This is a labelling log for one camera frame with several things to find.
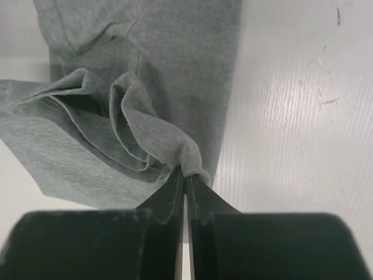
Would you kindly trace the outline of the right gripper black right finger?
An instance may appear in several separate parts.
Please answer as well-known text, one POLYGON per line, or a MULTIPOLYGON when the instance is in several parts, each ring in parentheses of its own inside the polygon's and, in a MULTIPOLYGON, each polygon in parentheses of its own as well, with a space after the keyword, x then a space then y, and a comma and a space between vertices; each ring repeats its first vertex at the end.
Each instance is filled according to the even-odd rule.
POLYGON ((366 279, 351 230, 329 213, 242 213, 185 183, 193 279, 366 279))

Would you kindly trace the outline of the grey t shirt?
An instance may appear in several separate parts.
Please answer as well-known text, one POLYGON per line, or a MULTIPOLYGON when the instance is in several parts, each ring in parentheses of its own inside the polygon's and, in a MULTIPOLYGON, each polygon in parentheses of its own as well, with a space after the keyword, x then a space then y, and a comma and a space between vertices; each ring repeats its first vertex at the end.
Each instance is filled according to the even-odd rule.
POLYGON ((241 1, 35 1, 49 82, 1 81, 1 139, 41 192, 132 208, 215 175, 241 1))

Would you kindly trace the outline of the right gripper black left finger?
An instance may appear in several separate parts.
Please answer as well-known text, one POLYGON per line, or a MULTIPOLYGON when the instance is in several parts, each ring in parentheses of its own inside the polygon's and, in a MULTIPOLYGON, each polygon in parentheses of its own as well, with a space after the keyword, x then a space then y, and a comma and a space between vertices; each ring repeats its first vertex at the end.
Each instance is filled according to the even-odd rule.
POLYGON ((135 209, 33 211, 1 250, 2 279, 180 279, 183 176, 135 209))

